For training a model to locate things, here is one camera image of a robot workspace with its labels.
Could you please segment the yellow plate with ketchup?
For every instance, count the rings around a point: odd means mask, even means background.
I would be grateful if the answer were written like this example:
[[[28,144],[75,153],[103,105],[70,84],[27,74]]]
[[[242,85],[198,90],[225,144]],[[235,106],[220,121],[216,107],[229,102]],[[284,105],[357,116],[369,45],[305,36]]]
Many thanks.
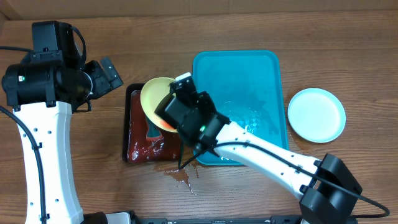
[[[155,114],[155,109],[169,94],[169,85],[174,81],[174,78],[169,77],[153,78],[144,84],[140,97],[141,106],[146,117],[158,128],[171,133],[176,133],[177,130],[158,117]]]

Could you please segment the light blue plate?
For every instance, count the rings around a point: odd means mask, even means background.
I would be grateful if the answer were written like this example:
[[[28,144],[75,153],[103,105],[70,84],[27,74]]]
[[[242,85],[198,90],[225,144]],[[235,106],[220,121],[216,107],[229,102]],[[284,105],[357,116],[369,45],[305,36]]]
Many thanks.
[[[338,138],[346,125],[341,101],[329,91],[307,88],[289,102],[287,116],[292,129],[303,139],[327,143]]]

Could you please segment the orange and green sponge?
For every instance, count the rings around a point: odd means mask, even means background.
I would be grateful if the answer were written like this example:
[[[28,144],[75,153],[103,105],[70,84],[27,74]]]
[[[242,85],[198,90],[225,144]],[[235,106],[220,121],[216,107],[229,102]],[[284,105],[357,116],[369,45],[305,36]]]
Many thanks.
[[[147,141],[158,141],[163,138],[163,135],[158,130],[157,126],[148,117],[146,117],[146,124],[147,124],[147,133],[146,133]]]

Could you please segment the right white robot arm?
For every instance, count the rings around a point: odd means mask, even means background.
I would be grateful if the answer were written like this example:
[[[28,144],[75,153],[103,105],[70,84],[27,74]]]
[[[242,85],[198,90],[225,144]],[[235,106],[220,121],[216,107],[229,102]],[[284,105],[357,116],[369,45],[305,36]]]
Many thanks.
[[[217,112],[209,94],[193,85],[166,86],[154,113],[171,125],[185,144],[248,166],[272,179],[299,200],[307,223],[346,223],[362,188],[344,162],[332,154],[322,160],[286,151],[245,131]]]

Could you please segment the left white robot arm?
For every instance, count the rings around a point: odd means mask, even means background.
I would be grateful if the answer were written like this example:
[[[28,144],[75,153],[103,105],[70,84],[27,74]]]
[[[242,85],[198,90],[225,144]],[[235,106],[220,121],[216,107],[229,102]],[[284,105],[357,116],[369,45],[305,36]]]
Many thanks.
[[[2,78],[3,113],[18,126],[27,185],[26,223],[107,223],[84,214],[72,169],[70,123],[76,109],[123,84],[105,57],[80,67],[62,60],[10,65]]]

